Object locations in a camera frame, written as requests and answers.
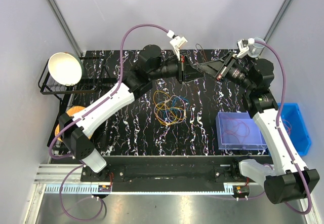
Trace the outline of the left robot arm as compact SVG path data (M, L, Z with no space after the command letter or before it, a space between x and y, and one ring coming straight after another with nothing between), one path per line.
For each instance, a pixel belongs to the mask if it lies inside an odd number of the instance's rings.
M123 73L121 84L116 84L73 116L63 114L59 118L60 129L66 128L60 138L72 155L92 170L96 180L105 181L109 177L107 163L89 136L117 111L150 91L153 81L176 78L179 83L186 83L202 76L203 73L191 65L186 55L172 55L164 59L159 46L147 45L139 52L130 70Z

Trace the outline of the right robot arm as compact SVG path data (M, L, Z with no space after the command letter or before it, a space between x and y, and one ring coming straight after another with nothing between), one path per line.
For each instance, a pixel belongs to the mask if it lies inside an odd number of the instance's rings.
M263 187L273 204L292 200L311 201L311 192L320 176L309 169L297 153L281 119L283 103L277 103L269 89L274 79L273 63L258 59L249 70L238 64L238 55L230 52L220 59L201 63L197 70L217 81L227 79L245 89L242 101L245 110L258 126L270 151L273 166L263 166L247 158L236 161L230 168L234 181L249 178Z

